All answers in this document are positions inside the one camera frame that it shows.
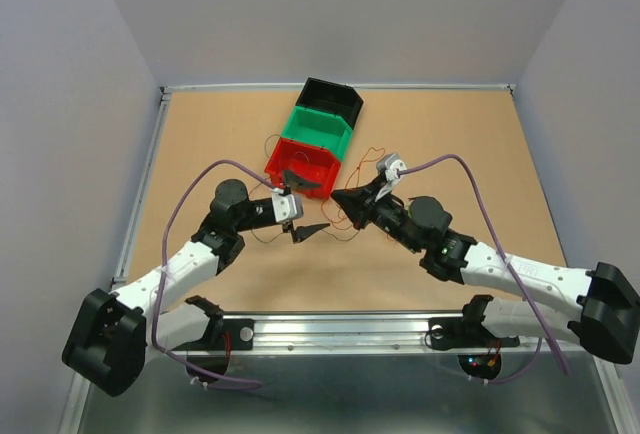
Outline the red plastic bin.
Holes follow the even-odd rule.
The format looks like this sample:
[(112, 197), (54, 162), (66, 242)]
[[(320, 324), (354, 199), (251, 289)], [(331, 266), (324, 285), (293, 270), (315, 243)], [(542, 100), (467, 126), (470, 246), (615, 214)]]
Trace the red plastic bin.
[(282, 185), (282, 171), (320, 184), (318, 189), (302, 192), (310, 199), (327, 200), (333, 191), (341, 162), (328, 150), (281, 137), (273, 149), (264, 172), (274, 185)]

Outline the green plastic bin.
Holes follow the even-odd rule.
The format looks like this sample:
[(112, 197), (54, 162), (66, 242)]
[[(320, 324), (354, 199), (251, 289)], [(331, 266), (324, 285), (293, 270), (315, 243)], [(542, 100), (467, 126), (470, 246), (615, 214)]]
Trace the green plastic bin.
[(302, 144), (330, 151), (343, 161), (348, 150), (353, 129), (340, 116), (296, 106), (281, 136)]

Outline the black plastic bin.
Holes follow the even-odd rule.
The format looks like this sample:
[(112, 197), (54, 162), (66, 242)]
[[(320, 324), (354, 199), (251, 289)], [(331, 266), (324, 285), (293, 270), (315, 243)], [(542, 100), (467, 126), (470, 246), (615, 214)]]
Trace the black plastic bin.
[(352, 86), (308, 78), (296, 105), (340, 116), (351, 128), (354, 128), (364, 106), (364, 100)]

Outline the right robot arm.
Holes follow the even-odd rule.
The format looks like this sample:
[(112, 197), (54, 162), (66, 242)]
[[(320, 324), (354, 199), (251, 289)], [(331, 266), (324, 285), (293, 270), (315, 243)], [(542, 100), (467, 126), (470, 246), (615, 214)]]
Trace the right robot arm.
[(475, 297), (460, 320), (466, 341), (541, 337), (577, 344), (615, 364), (633, 360), (639, 295), (617, 266), (600, 262), (592, 269), (569, 268), (502, 254), (453, 230), (451, 214), (436, 198), (417, 196), (403, 202), (386, 191), (380, 179), (337, 189), (331, 198), (354, 228), (373, 224), (421, 255), (419, 264), (432, 277), (521, 296), (519, 302)]

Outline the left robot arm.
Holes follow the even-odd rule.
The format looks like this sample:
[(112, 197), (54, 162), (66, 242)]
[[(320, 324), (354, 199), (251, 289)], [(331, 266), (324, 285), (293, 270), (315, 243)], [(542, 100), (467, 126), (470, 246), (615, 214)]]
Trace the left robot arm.
[(290, 170), (266, 198), (253, 200), (238, 179), (221, 182), (198, 230), (174, 254), (135, 282), (107, 292), (95, 289), (82, 301), (63, 348), (62, 362), (108, 395), (124, 393), (143, 368), (174, 348), (195, 342), (215, 346), (223, 312), (194, 287), (228, 268), (245, 246), (242, 232), (279, 226), (300, 243), (323, 225), (295, 226), (303, 215), (301, 193), (317, 183)]

